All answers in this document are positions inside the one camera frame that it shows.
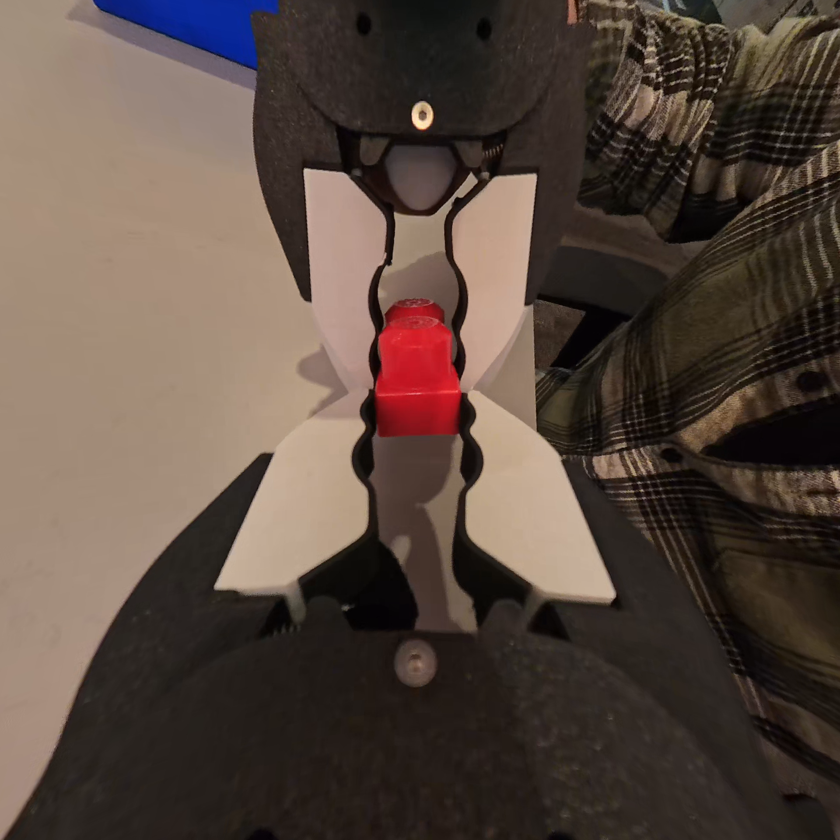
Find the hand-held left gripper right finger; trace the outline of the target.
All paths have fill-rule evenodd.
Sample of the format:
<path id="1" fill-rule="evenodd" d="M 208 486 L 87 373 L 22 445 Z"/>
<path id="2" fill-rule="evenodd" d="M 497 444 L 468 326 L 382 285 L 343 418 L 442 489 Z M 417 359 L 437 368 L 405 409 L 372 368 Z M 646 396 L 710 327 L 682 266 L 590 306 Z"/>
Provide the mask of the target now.
<path id="1" fill-rule="evenodd" d="M 463 444 L 452 566 L 476 623 L 497 602 L 609 606 L 616 590 L 564 463 L 534 429 L 473 391 Z"/>

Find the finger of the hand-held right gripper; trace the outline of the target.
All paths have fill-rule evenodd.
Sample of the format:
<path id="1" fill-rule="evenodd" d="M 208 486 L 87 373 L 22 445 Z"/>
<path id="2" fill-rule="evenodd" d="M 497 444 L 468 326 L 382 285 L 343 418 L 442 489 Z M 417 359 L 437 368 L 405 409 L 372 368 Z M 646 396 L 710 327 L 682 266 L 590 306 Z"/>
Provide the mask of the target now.
<path id="1" fill-rule="evenodd" d="M 303 171 L 311 312 L 322 346 L 348 391 L 373 387 L 377 289 L 391 263 L 394 214 L 341 171 Z"/>
<path id="2" fill-rule="evenodd" d="M 447 217 L 447 258 L 458 282 L 452 318 L 464 392 L 488 397 L 536 427 L 532 306 L 526 304 L 538 176 L 473 185 Z"/>

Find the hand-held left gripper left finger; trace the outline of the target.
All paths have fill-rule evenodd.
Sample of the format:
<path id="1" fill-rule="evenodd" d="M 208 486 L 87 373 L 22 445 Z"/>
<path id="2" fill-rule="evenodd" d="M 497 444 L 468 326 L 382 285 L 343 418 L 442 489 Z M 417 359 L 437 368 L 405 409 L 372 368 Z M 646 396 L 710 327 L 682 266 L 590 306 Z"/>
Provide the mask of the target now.
<path id="1" fill-rule="evenodd" d="M 292 621 L 303 621 L 304 576 L 357 542 L 371 523 L 369 491 L 352 462 L 368 395 L 352 390 L 280 441 L 215 581 L 217 592 L 278 595 Z"/>

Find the red two-stud mega block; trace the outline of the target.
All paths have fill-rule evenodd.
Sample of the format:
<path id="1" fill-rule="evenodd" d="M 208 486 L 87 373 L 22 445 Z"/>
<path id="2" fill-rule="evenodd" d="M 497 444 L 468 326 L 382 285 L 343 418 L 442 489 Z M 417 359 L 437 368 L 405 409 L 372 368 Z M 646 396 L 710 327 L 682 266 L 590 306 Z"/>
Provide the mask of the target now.
<path id="1" fill-rule="evenodd" d="M 374 387 L 381 437 L 457 435 L 461 390 L 454 347 L 436 302 L 406 298 L 389 307 L 377 341 Z"/>

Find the blue plastic bin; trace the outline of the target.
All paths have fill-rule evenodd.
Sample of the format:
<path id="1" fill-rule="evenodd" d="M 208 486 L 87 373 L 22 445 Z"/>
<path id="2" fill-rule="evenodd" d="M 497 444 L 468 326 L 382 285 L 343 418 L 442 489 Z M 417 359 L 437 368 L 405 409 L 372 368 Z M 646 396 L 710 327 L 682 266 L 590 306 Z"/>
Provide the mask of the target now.
<path id="1" fill-rule="evenodd" d="M 257 65 L 251 16 L 278 1 L 96 1 L 102 12 L 249 69 Z"/>

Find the person's right forearm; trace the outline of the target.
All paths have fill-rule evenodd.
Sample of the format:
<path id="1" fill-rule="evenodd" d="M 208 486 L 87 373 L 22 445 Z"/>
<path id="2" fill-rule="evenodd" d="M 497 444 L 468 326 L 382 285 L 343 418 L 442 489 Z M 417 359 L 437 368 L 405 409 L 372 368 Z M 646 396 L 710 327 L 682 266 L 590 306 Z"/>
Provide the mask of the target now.
<path id="1" fill-rule="evenodd" d="M 709 239 L 838 201 L 838 15 L 729 29 L 639 2 L 575 2 L 595 39 L 578 200 Z"/>

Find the grey office chair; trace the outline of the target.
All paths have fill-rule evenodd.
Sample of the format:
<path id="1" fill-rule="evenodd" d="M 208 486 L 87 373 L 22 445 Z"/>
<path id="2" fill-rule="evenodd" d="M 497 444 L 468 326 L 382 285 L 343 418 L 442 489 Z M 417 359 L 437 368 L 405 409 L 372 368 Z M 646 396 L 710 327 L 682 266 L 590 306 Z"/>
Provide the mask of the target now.
<path id="1" fill-rule="evenodd" d="M 662 270 L 627 257 L 559 247 L 538 300 L 581 312 L 582 318 L 551 366 L 570 370 L 579 365 L 668 282 Z"/>

